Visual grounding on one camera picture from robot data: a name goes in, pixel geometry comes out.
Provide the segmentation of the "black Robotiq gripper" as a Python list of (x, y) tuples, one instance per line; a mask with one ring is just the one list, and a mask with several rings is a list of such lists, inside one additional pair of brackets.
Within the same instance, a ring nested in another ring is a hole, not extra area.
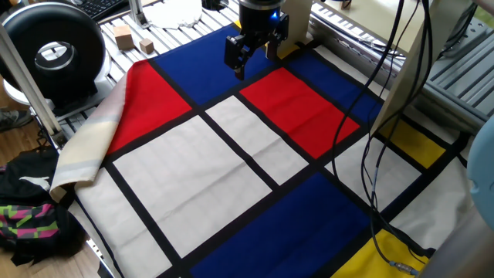
[(225, 64), (234, 70), (238, 80), (245, 79), (245, 65), (254, 50), (245, 48), (245, 40), (269, 35), (266, 58), (275, 60), (281, 43), (289, 35), (289, 16), (281, 15), (285, 0), (240, 0), (239, 22), (241, 35), (228, 36), (225, 40)]

